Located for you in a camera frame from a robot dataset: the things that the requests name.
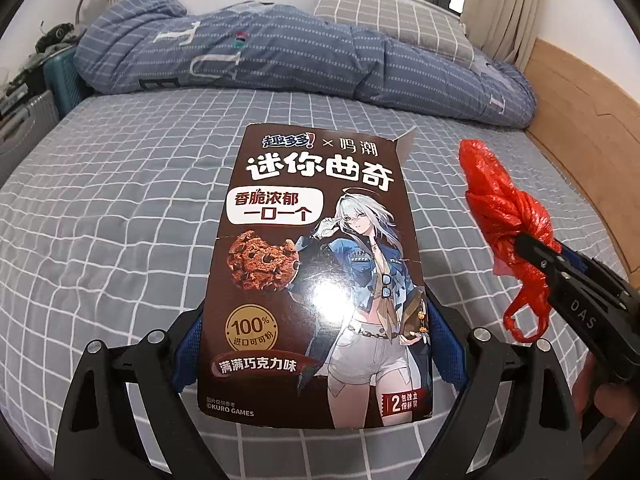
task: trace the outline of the metal pin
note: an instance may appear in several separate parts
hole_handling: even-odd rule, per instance
[[[86,351],[89,352],[89,354],[95,354],[98,353],[100,348],[102,348],[102,343],[100,343],[100,341],[91,341],[86,346]]]
[[[489,341],[489,339],[491,339],[491,332],[479,326],[474,330],[474,337],[478,339],[478,341]]]
[[[543,352],[549,352],[549,350],[551,350],[551,343],[546,339],[538,339],[536,341],[536,346],[540,348]]]
[[[164,332],[162,330],[154,330],[151,334],[146,336],[146,340],[150,343],[156,344],[164,339]]]

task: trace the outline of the white glove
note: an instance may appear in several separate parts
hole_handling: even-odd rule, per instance
[[[311,234],[312,238],[319,240],[321,238],[328,238],[339,229],[337,218],[323,218],[316,230]]]

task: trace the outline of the gray plaid pillow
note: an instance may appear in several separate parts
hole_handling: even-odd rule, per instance
[[[455,17],[428,4],[397,0],[317,0],[314,15],[331,23],[372,28],[471,69],[474,48]]]

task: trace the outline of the wooden panel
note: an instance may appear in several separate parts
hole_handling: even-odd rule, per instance
[[[597,209],[631,282],[640,286],[640,105],[542,40],[525,74],[538,98],[529,135]]]

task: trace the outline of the belt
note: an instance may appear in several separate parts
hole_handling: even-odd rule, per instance
[[[386,333],[384,332],[384,330],[381,328],[380,331],[382,332],[382,334],[375,334],[373,332],[369,332],[369,330],[363,330],[361,328],[356,330],[356,327],[354,327],[353,325],[349,325],[347,327],[348,330],[351,330],[352,332],[355,332],[358,335],[362,335],[364,337],[375,337],[376,339],[389,339],[389,336],[386,335]],[[398,337],[399,333],[398,332],[392,332],[391,333],[391,339],[395,339],[396,337]]]

